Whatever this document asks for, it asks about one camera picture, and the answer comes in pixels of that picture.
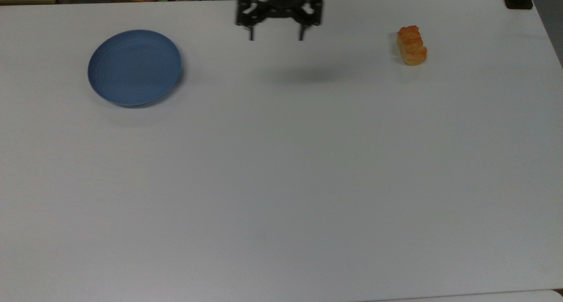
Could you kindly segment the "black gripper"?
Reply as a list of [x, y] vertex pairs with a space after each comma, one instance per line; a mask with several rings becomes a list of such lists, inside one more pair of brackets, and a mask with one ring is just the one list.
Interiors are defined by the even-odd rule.
[[249, 40], [255, 39], [255, 26], [266, 18], [297, 16], [298, 39], [304, 40], [306, 30], [322, 23], [323, 0], [255, 0], [237, 1], [235, 24], [245, 27]]

